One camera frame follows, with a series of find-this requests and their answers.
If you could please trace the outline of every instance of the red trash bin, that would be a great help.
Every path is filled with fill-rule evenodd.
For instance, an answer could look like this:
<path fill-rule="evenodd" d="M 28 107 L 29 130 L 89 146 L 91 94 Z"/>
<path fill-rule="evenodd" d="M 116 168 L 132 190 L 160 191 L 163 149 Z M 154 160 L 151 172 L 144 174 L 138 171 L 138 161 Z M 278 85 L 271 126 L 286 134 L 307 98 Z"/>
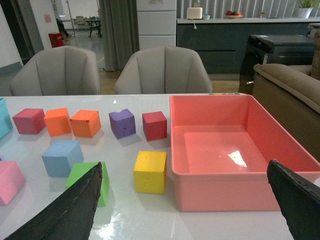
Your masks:
<path fill-rule="evenodd" d="M 60 32 L 49 33 L 49 38 L 53 48 L 61 47 L 64 45 L 64 41 Z"/>

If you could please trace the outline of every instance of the white cabinet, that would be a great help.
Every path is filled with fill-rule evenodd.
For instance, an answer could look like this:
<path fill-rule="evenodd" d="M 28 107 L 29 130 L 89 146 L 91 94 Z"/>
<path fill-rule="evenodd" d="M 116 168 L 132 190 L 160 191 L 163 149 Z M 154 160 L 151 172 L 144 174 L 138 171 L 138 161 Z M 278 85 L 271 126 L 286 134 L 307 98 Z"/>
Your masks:
<path fill-rule="evenodd" d="M 136 0 L 136 6 L 140 50 L 176 46 L 177 0 Z"/>

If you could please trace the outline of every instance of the corrugated wall panel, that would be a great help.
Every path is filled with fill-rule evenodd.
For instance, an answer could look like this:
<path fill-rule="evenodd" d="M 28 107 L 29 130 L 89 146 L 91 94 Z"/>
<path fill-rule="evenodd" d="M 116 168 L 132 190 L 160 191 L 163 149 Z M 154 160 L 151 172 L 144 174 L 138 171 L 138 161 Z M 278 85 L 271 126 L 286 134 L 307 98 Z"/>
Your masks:
<path fill-rule="evenodd" d="M 177 0 L 177 18 L 185 19 L 187 9 L 194 2 L 200 3 L 203 13 L 208 13 L 211 18 L 223 18 L 228 10 L 240 12 L 245 18 L 290 18 L 296 17 L 295 0 Z M 318 9 L 313 9 L 310 17 L 318 16 Z"/>

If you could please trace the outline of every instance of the kitchen counter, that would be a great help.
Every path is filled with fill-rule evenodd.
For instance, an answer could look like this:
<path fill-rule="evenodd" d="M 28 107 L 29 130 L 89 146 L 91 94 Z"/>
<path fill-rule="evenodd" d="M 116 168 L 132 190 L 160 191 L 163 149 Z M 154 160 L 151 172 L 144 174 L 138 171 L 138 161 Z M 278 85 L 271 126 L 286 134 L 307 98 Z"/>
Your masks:
<path fill-rule="evenodd" d="M 283 18 L 266 18 L 266 17 L 242 17 L 237 19 L 229 18 L 210 18 L 203 19 L 186 19 L 178 18 L 177 24 L 264 24 L 264 23 L 320 23 L 320 17 L 298 18 L 298 17 L 283 17 Z"/>

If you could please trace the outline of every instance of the teal cube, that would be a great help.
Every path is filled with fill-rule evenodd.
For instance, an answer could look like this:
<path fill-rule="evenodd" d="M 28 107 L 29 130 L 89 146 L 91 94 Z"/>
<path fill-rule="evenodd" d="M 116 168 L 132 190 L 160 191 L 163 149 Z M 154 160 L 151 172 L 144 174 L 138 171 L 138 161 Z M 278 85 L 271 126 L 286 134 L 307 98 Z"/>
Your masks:
<path fill-rule="evenodd" d="M 67 178 L 74 164 L 82 163 L 84 156 L 77 140 L 56 140 L 42 155 L 49 177 Z"/>
<path fill-rule="evenodd" d="M 0 139 L 9 133 L 13 128 L 7 105 L 6 100 L 4 98 L 0 98 Z"/>
<path fill-rule="evenodd" d="M 85 173 L 87 173 L 91 168 L 93 168 L 97 164 L 98 162 L 83 162 L 83 163 L 74 164 L 70 172 L 70 175 L 65 183 L 65 189 L 70 188 L 79 178 L 81 178 Z M 110 183 L 106 163 L 102 161 L 101 165 L 102 165 L 102 183 L 101 183 L 98 207 L 103 207 L 107 204 L 109 183 Z"/>

